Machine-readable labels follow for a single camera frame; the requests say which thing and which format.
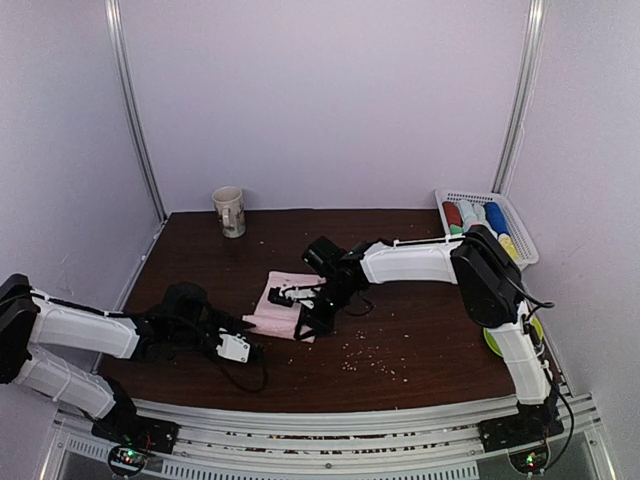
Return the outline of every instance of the plastic basket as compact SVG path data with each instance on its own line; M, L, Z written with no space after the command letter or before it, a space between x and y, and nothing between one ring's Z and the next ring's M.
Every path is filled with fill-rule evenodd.
M520 220L516 209L513 208L509 200L497 193L468 193L457 192L455 190L436 190L436 202L438 203L438 210L440 211L440 220L442 220L442 226L446 233L449 232L449 224L447 223L447 217L444 215L442 203L456 203L459 200L469 200L471 203L479 203L481 205L488 202L496 202L504 214L511 240L518 251L518 255L520 255L520 259L515 260L516 265L520 267L520 270L524 270L527 265L538 261L540 258L538 256L538 250L533 244L533 240L531 240L524 223Z

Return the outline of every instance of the dark brown tabletop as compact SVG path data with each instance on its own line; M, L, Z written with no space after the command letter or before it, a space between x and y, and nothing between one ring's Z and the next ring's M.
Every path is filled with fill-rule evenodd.
M349 248L379 237L403 240L443 234L432 210L287 210L247 212L247 233L222 236L214 213L177 213L151 253L127 308L160 302L172 283L204 287L212 304L253 313L272 270L313 273L300 259L325 235ZM337 317L336 333L315 343L254 336L266 346L269 386L259 394L231 385L195 353L150 364L105 358L101 374L134 398L255 412L352 412L425 407L514 393L502 360L465 314L456 286L435 282L374 285L365 317ZM258 366L229 365L257 385Z

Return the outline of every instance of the pink cloth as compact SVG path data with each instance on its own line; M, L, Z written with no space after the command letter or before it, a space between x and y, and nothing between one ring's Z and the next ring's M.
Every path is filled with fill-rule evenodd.
M306 286L321 283L324 283L324 279L317 275L270 272L267 287L264 289L258 305L256 305L256 311L253 315L244 315L242 319L255 324L255 328L250 330L251 333L293 340L293 333L295 332L302 306L299 303L294 303L292 307L275 305L268 299L269 290L273 287ZM302 333L308 330L308 328L304 327ZM304 341L313 342L314 340L315 337L312 337Z

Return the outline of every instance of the green object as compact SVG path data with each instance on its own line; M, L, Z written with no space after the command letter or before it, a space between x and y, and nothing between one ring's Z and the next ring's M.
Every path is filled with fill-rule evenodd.
M533 328L536 329L536 332L538 333L538 338L542 340L544 338L544 331L542 330L542 324L540 323L540 320L538 320L538 317L533 317L533 319L531 320L531 325L533 325ZM496 343L496 339L493 338L493 335L489 333L489 330L487 330L486 328L483 328L482 334L484 335L484 341L487 342L487 345L489 345L489 348L491 349L491 351L496 355L498 355L499 357L502 357L502 352L500 351L500 347L498 347L498 344Z

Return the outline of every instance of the white mug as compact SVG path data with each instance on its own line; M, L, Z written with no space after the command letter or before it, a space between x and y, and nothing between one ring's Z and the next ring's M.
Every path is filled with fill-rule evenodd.
M218 212L222 234L228 238L238 238L245 232L244 200L242 189L222 187L213 192L211 200Z

